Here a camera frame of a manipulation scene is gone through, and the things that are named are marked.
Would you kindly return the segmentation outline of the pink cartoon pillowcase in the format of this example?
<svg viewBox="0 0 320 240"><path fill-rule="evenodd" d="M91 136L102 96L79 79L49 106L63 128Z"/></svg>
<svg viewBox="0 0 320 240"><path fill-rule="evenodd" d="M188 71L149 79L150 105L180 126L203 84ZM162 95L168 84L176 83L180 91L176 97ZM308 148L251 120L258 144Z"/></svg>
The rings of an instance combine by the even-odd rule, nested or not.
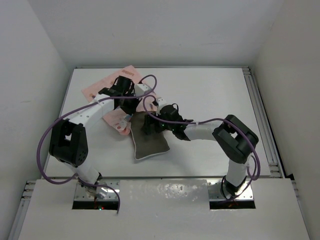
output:
<svg viewBox="0 0 320 240"><path fill-rule="evenodd" d="M110 89L116 79L119 76L124 76L128 79L131 79L132 82L138 84L139 81L143 78L142 75L138 72L138 70L132 66L126 66L124 68L115 70L111 72L111 74L106 75L105 77L101 78L100 80L96 81L91 85L87 85L85 88L81 90L82 94L86 98L88 102L91 102L99 92L104 89ZM137 99L115 99L114 103L116 109L112 110L111 112L105 114L103 116L103 120L116 131L119 132L120 135L128 135L131 132L131 115L127 114L121 107L124 104L128 103L136 103Z"/></svg>

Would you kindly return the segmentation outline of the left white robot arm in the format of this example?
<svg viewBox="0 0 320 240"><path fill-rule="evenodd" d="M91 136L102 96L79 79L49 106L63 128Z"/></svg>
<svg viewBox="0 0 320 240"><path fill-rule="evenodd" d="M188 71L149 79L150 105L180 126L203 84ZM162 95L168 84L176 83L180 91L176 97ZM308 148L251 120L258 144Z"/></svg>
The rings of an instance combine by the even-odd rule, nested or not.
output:
<svg viewBox="0 0 320 240"><path fill-rule="evenodd" d="M119 76L111 87L102 88L86 109L71 118L59 120L52 128L49 154L68 166L81 181L96 184L101 174L93 167L89 154L87 130L113 110L120 108L126 114L135 113L141 96L149 91L143 83Z"/></svg>

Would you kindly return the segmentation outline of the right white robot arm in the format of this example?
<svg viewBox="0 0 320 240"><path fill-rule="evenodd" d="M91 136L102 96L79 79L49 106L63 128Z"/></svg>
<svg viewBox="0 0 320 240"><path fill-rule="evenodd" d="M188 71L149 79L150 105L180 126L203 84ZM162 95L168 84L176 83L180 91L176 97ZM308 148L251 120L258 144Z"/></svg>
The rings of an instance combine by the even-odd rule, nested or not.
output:
<svg viewBox="0 0 320 240"><path fill-rule="evenodd" d="M227 174L220 185L221 194L236 198L247 177L255 181L261 173L261 165L255 151L258 136L236 116L196 123L184 119L173 105L165 105L157 112L148 112L141 130L146 135L170 131L183 141L210 140L219 144L229 159Z"/></svg>

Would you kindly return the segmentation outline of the grey floral pillow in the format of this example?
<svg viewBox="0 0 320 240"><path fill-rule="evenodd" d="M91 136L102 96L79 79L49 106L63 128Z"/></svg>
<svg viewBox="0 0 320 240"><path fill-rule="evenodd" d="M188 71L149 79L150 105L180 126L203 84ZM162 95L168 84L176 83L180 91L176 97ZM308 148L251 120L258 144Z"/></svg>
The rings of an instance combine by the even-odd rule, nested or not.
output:
<svg viewBox="0 0 320 240"><path fill-rule="evenodd" d="M131 136L134 144L134 158L141 161L153 156L165 154L170 150L168 142L161 133L152 133L146 135L142 131L146 112L136 112L130 120Z"/></svg>

